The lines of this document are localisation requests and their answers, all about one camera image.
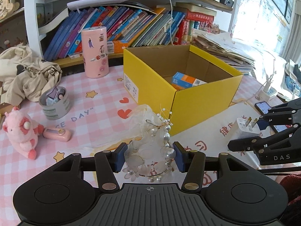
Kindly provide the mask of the pink cylindrical canister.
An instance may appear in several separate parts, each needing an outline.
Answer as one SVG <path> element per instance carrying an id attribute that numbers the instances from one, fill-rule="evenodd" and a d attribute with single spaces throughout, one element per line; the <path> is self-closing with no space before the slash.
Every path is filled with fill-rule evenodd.
<path id="1" fill-rule="evenodd" d="M 84 69 L 88 78 L 102 78 L 109 73 L 107 28 L 90 27 L 81 31 Z"/>

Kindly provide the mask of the grey tape roll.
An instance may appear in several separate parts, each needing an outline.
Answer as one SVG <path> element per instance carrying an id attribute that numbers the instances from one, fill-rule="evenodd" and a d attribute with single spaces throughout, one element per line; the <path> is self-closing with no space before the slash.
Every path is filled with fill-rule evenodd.
<path id="1" fill-rule="evenodd" d="M 71 109 L 71 102 L 69 100 L 68 93 L 64 87 L 61 87 L 65 90 L 64 97 L 59 100 L 57 103 L 52 105 L 46 104 L 46 94 L 52 89 L 46 91 L 40 96 L 39 104 L 42 108 L 42 111 L 48 120 L 58 120 L 64 117 Z"/>

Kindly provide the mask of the orange white small box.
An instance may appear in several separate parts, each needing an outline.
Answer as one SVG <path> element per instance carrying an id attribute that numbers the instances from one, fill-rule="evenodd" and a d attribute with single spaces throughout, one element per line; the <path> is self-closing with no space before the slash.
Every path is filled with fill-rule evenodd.
<path id="1" fill-rule="evenodd" d="M 107 49 L 108 54 L 120 54 L 123 53 L 123 50 L 128 47 L 128 42 L 124 40 L 108 41 Z"/>

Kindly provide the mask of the white power adapter plug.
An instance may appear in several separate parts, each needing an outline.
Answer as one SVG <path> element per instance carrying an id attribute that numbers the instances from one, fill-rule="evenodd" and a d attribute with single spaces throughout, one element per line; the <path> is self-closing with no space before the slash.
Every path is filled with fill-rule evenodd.
<path id="1" fill-rule="evenodd" d="M 258 119 L 252 119 L 249 117 L 248 119 L 237 118 L 236 119 L 236 137 L 238 139 L 256 137 L 259 136 L 261 130 L 257 124 Z"/>

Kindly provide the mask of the stack of papers and booklets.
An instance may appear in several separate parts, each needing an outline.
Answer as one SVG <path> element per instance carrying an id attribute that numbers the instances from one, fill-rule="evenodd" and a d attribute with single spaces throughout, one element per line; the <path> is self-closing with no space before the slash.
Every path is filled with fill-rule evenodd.
<path id="1" fill-rule="evenodd" d="M 221 59 L 241 73 L 250 73 L 256 69 L 252 49 L 233 41 L 228 32 L 211 34 L 194 29 L 192 35 L 196 47 Z"/>

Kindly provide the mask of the row of colourful books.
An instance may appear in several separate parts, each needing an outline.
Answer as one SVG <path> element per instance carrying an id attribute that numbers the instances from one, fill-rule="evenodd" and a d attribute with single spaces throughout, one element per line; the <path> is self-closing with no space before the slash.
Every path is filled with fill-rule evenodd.
<path id="1" fill-rule="evenodd" d="M 158 5 L 103 5 L 78 11 L 62 10 L 56 18 L 56 32 L 43 54 L 48 61 L 82 52 L 81 31 L 90 27 L 107 28 L 107 41 L 124 40 L 128 47 L 183 45 L 192 42 L 194 29 L 219 33 L 214 23 L 217 12 L 191 3 Z"/>

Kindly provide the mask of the pearl flower hair accessory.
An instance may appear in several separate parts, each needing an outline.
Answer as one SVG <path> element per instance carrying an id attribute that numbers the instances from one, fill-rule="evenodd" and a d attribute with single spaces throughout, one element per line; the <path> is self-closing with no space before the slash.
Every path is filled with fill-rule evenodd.
<path id="1" fill-rule="evenodd" d="M 173 113 L 165 108 L 154 112 L 149 105 L 137 106 L 128 118 L 128 129 L 110 134 L 103 141 L 94 138 L 83 147 L 85 153 L 114 152 L 122 143 L 126 151 L 121 174 L 126 182 L 168 183 L 174 180 L 176 152 L 172 148 L 170 131 Z"/>

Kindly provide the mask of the beige crumpled cloth bag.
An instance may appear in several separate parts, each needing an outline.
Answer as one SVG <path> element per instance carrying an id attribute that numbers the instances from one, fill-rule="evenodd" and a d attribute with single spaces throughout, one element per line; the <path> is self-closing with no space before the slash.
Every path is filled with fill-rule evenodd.
<path id="1" fill-rule="evenodd" d="M 10 47 L 1 53 L 1 82 L 5 103 L 18 106 L 25 99 L 38 102 L 40 96 L 59 84 L 62 70 L 57 63 L 34 57 L 28 46 Z"/>

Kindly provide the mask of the brown checkered chess board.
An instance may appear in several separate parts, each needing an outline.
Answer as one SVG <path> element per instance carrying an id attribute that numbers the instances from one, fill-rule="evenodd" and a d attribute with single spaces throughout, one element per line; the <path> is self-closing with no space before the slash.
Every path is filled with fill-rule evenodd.
<path id="1" fill-rule="evenodd" d="M 6 91 L 3 89 L 3 82 L 0 82 L 0 94 L 1 94 L 1 113 L 10 112 L 13 108 L 11 104 L 6 101 Z"/>

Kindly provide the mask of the pink checkered desk mat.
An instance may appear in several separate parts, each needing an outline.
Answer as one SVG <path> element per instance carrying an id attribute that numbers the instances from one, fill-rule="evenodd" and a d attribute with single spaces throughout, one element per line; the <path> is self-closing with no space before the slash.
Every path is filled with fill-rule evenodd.
<path id="1" fill-rule="evenodd" d="M 135 101 L 123 86 L 123 67 L 111 67 L 100 79 L 89 79 L 84 73 L 65 76 L 61 85 L 67 89 L 72 109 L 63 118 L 48 121 L 40 106 L 24 102 L 21 109 L 45 126 L 56 126 L 72 131 L 68 142 L 39 138 L 37 158 L 30 160 L 20 155 L 1 132 L 1 225 L 17 225 L 12 196 L 15 190 L 71 153 L 88 157 L 118 145 L 118 137 L 129 129 L 127 113 L 136 107 Z M 252 76 L 244 76 L 231 106 L 224 112 L 172 136 L 187 150 L 200 150 L 216 156 L 227 150 L 226 136 L 238 117 L 256 118 L 254 94 L 261 84 Z"/>

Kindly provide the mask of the orange blue toothpaste box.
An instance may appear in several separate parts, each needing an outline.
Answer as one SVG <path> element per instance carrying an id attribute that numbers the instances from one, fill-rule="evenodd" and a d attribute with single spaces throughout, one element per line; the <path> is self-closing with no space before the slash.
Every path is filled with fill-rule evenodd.
<path id="1" fill-rule="evenodd" d="M 180 72 L 177 72 L 173 76 L 172 82 L 171 82 L 171 85 L 177 90 L 187 89 L 187 88 L 191 88 L 191 87 L 199 86 L 199 85 L 203 85 L 203 84 L 206 84 L 206 82 L 199 80 L 197 78 L 185 75 Z"/>

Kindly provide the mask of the white desk lamp bar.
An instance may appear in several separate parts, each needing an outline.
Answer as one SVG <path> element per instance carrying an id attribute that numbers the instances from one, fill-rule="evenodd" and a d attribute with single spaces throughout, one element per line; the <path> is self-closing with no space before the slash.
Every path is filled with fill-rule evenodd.
<path id="1" fill-rule="evenodd" d="M 79 10 L 89 6 L 94 7 L 94 6 L 105 5 L 109 3 L 119 4 L 126 1 L 129 0 L 77 0 L 77 1 L 67 3 L 67 8 L 69 10 Z"/>

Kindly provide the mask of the pink plush pig toy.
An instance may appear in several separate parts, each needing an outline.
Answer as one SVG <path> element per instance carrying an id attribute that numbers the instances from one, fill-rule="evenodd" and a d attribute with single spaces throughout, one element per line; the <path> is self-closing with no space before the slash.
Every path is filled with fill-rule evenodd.
<path id="1" fill-rule="evenodd" d="M 24 157 L 34 160 L 37 157 L 35 150 L 38 137 L 44 131 L 44 126 L 14 106 L 10 113 L 5 113 L 2 129 L 14 149 Z"/>

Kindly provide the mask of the alphabet wall poster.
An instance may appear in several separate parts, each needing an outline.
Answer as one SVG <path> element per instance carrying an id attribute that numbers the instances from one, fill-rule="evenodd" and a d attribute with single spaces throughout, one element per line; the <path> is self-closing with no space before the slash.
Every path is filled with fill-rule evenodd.
<path id="1" fill-rule="evenodd" d="M 290 33 L 293 2 L 240 0 L 233 37 L 280 55 Z"/>

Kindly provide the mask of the yellow cardboard box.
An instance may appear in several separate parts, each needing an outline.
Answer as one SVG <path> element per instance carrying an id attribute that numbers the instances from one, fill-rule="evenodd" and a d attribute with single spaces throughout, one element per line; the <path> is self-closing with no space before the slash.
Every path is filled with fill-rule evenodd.
<path id="1" fill-rule="evenodd" d="M 173 124 L 175 135 L 224 111 L 243 74 L 193 45 L 129 47 L 123 51 L 124 85 Z"/>

